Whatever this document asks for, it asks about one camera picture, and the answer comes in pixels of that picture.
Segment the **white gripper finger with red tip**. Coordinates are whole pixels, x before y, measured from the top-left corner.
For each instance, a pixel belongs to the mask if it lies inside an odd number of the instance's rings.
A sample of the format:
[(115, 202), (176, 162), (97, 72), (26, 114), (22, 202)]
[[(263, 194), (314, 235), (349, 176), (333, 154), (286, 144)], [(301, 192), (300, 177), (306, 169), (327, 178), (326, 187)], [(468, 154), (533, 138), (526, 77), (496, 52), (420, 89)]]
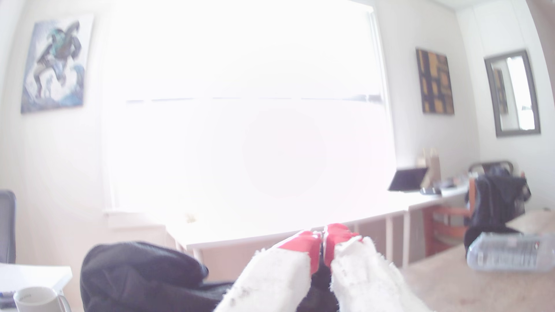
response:
[(323, 232), (324, 262), (339, 311), (432, 311), (370, 237), (335, 223)]
[(296, 311), (317, 272), (321, 234), (301, 231), (257, 252), (215, 311)]

